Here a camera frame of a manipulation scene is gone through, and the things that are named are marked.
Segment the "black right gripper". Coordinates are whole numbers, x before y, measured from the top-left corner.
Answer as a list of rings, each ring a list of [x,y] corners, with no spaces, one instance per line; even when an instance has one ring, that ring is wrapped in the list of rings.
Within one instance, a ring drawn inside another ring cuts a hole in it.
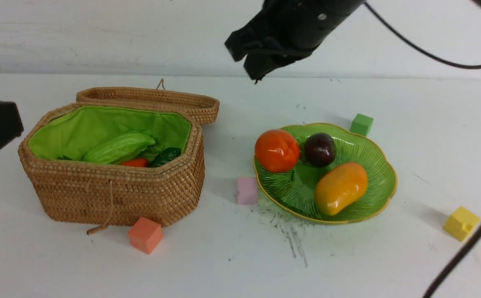
[[[273,70],[310,57],[315,38],[316,6],[312,0],[265,0],[242,28],[231,32],[225,47],[256,83]]]

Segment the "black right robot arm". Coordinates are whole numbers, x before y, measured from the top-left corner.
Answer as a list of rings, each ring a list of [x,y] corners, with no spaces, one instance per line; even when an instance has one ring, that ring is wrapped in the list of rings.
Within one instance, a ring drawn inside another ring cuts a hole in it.
[[[360,6],[365,6],[390,32],[428,58],[464,70],[481,70],[442,59],[414,44],[387,23],[365,0],[265,0],[242,28],[231,32],[225,47],[255,82],[267,74],[308,58]]]

